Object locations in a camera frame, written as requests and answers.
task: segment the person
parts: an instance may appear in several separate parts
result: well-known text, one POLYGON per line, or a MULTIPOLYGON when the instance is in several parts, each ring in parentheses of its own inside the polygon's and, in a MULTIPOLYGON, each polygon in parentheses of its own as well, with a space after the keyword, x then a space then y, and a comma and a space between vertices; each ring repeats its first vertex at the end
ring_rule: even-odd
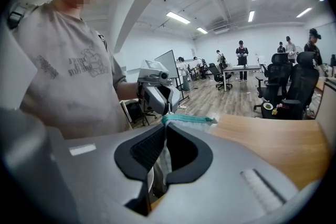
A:
POLYGON ((316 68, 320 67, 321 70, 324 72, 324 76, 327 77, 328 73, 326 67, 322 62, 322 57, 319 48, 316 46, 318 39, 321 39, 321 35, 317 33, 315 28, 311 28, 309 30, 309 41, 305 44, 304 51, 312 51, 314 52, 314 66, 316 68))
POLYGON ((286 37, 286 52, 288 53, 288 61, 290 63, 295 63, 295 54, 296 54, 296 47, 295 45, 291 42, 290 37, 286 37))
MULTIPOLYGON (((238 57, 238 65, 247 65, 248 49, 244 47, 244 42, 242 40, 239 41, 239 47, 236 49, 236 55, 238 57)), ((242 80, 243 72, 241 71, 239 81, 242 80)), ((247 71, 244 71, 244 81, 247 82, 247 71)))
POLYGON ((204 64, 203 60, 201 58, 194 57, 194 61, 197 61, 196 66, 199 68, 199 72, 201 73, 202 79, 206 79, 205 73, 204 73, 204 64))
POLYGON ((88 0, 52 0, 28 9, 12 33, 35 64, 21 109, 65 139, 119 133, 130 124, 119 100, 142 97, 80 13, 88 0))
POLYGON ((183 57, 179 57, 179 66, 178 69, 181 71, 181 75, 183 77, 183 91, 190 91, 189 82, 188 82, 188 65, 184 62, 183 57))
POLYGON ((280 45, 280 46, 279 46, 279 48, 278 48, 278 53, 279 53, 279 54, 283 54, 283 53, 285 53, 285 52, 286 52, 286 49, 285 49, 285 47, 282 46, 282 42, 280 42, 279 45, 280 45))
POLYGON ((225 57, 219 50, 216 50, 216 53, 217 53, 217 63, 219 65, 220 72, 223 74, 224 70, 223 64, 225 63, 225 57))

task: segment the shoulder strap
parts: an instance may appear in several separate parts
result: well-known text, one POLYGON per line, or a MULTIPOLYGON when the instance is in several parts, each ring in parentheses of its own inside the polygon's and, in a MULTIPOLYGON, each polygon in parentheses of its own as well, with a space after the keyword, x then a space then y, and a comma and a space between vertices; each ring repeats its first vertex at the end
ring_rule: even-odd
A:
POLYGON ((17 27, 27 11, 29 10, 30 12, 33 12, 33 10, 37 7, 37 5, 32 4, 26 6, 23 6, 21 3, 14 4, 9 10, 9 16, 7 19, 8 27, 10 29, 17 27))

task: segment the black pants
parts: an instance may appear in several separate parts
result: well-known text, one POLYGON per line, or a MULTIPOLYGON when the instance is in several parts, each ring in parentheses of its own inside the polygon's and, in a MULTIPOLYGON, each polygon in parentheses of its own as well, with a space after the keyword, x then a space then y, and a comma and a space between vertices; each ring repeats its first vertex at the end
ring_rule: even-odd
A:
POLYGON ((204 66, 199 67, 199 72, 201 73, 202 79, 206 79, 205 72, 204 72, 204 66))
MULTIPOLYGON (((243 79, 243 72, 240 72, 240 79, 243 79)), ((244 71, 244 80, 247 80, 247 71, 244 71)))
POLYGON ((224 68, 223 68, 223 64, 222 63, 219 63, 219 68, 220 68, 220 72, 223 74, 224 68))
MULTIPOLYGON (((246 65, 246 59, 239 58, 238 59, 238 65, 240 65, 240 66, 246 65)), ((244 71, 244 77, 243 77, 243 72, 242 71, 240 72, 240 79, 247 80, 247 71, 244 71)))

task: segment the gray plastic device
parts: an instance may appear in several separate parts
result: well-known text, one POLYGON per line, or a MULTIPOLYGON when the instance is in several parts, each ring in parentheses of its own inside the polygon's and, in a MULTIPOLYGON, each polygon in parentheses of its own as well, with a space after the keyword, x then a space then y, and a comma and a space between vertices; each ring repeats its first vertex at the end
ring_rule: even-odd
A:
POLYGON ((244 146, 178 124, 65 141, 20 110, 0 110, 0 116, 8 172, 62 222, 246 223, 272 214, 277 219, 298 193, 244 146), (172 172, 165 197, 151 212, 146 177, 165 140, 172 172), (280 207, 267 211, 272 203, 280 207))

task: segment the table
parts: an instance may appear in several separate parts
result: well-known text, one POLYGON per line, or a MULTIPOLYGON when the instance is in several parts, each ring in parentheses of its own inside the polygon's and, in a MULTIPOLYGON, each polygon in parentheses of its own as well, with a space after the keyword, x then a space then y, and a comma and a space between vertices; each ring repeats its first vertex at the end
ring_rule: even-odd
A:
POLYGON ((127 116, 128 121, 129 121, 130 123, 132 122, 132 118, 131 118, 130 113, 128 112, 127 105, 128 105, 131 101, 138 102, 139 99, 131 99, 131 100, 121 100, 121 101, 119 101, 119 103, 121 104, 121 107, 122 107, 123 111, 125 112, 125 115, 127 116))
POLYGON ((299 189, 321 179, 331 159, 316 120, 268 120, 225 114, 211 133, 246 146, 288 176, 299 189))
POLYGON ((260 66, 244 66, 243 68, 227 67, 223 70, 224 73, 224 91, 226 91, 226 73, 241 72, 241 71, 260 71, 260 66))
POLYGON ((325 82, 325 77, 320 77, 319 81, 317 82, 315 86, 315 90, 319 93, 322 94, 323 88, 324 88, 324 82, 325 82))

